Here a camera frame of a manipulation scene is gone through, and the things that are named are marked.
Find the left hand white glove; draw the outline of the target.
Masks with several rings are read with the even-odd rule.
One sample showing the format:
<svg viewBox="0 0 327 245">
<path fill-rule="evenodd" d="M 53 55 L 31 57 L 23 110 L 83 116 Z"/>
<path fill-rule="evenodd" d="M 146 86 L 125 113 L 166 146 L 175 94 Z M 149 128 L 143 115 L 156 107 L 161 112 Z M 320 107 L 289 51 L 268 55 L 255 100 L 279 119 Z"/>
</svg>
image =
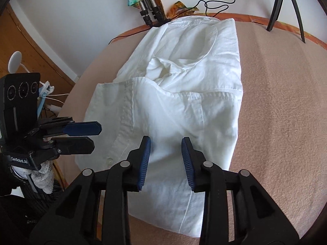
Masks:
<svg viewBox="0 0 327 245">
<path fill-rule="evenodd" d="M 31 180 L 34 185 L 43 190 L 46 194 L 51 194 L 54 187 L 53 162 L 45 161 L 41 164 L 40 170 L 29 170 L 16 166 L 12 166 L 15 176 L 23 181 Z"/>
</svg>

